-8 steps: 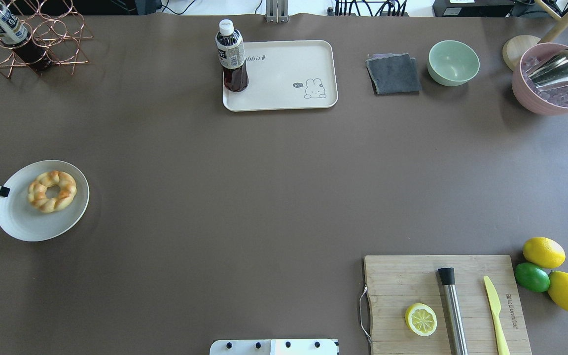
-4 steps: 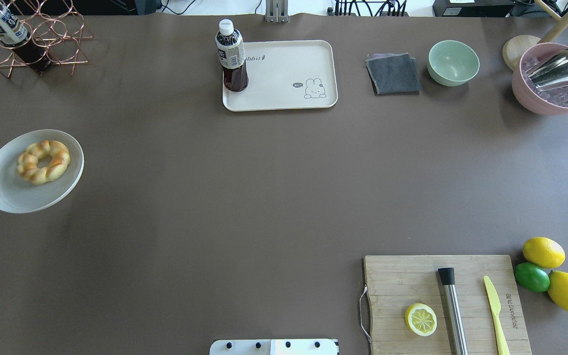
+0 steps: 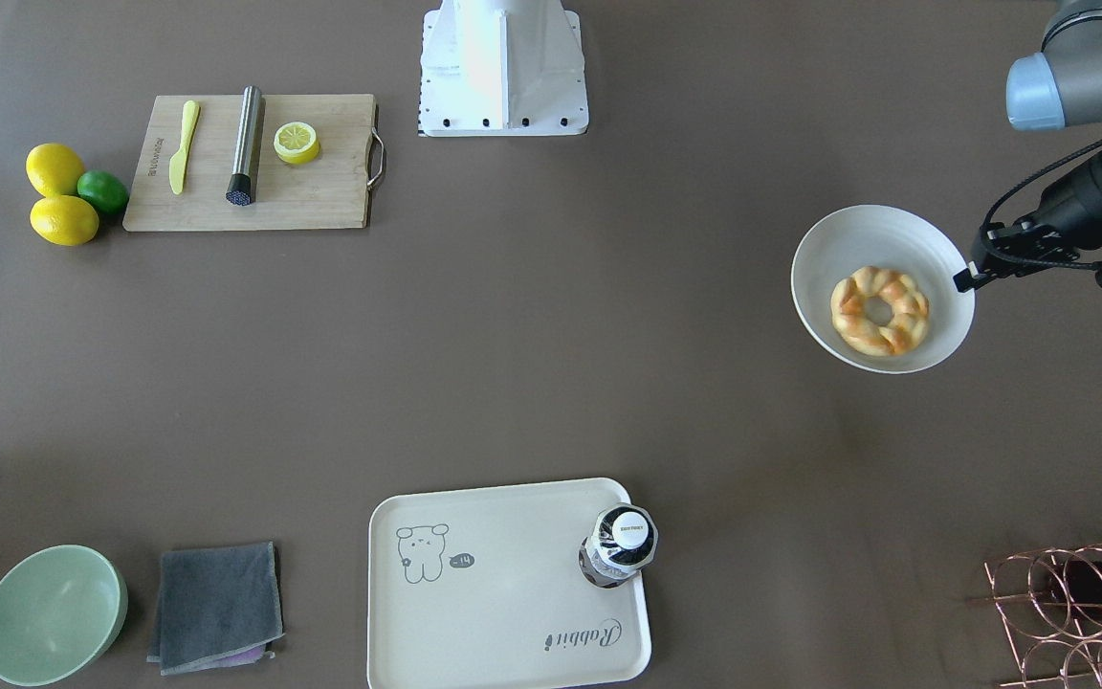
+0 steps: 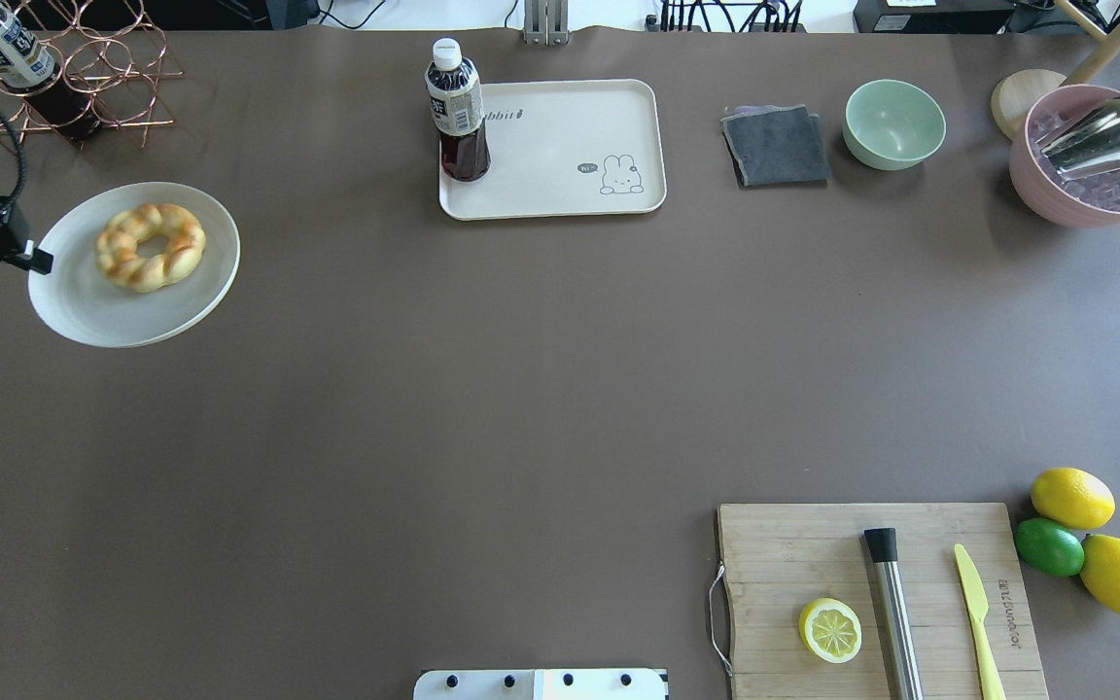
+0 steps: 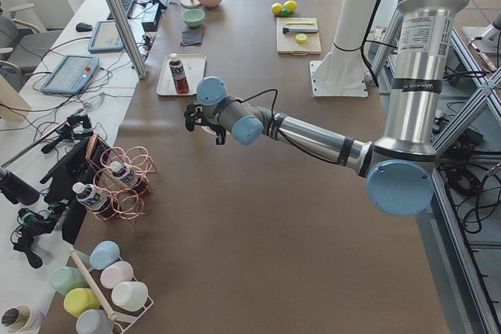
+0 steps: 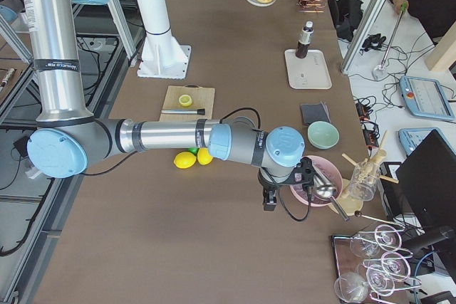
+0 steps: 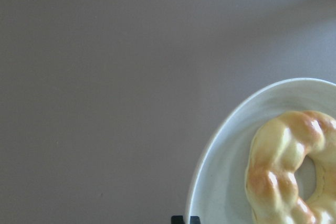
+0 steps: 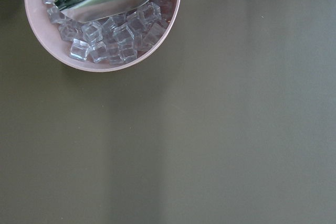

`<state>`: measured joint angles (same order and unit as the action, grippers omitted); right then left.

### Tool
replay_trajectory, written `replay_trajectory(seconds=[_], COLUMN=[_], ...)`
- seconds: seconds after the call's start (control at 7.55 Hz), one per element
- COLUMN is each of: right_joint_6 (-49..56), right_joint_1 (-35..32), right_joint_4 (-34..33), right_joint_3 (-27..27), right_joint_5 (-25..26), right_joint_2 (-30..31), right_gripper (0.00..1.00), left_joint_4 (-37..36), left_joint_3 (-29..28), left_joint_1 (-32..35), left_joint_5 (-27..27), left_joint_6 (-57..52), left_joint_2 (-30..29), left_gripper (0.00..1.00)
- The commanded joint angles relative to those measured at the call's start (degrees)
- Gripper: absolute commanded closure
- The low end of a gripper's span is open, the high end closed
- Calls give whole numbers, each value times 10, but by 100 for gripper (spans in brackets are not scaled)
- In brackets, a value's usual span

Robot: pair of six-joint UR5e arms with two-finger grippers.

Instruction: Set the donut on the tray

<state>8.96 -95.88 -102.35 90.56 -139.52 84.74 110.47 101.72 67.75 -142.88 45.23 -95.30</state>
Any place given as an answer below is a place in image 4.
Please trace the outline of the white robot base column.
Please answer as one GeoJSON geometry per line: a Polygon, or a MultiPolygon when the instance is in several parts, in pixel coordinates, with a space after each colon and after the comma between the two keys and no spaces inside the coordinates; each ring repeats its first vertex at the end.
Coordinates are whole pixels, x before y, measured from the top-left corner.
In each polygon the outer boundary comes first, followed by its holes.
{"type": "Polygon", "coordinates": [[[413,699],[668,699],[665,670],[560,668],[432,670],[417,679],[413,699]]]}

